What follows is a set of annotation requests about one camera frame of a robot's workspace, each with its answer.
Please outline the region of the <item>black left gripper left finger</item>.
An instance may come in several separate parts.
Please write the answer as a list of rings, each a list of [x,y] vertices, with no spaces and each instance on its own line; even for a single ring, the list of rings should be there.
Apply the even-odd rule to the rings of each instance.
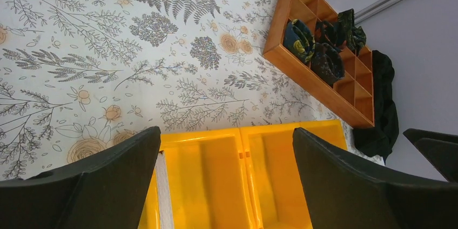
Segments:
[[[1,228],[137,228],[161,144],[153,126],[74,163],[1,182]]]

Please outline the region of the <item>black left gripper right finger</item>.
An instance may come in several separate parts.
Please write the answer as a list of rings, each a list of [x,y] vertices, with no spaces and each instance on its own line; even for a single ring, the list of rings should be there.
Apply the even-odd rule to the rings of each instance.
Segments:
[[[292,145],[313,228],[457,228],[457,183],[381,166],[301,127]]]

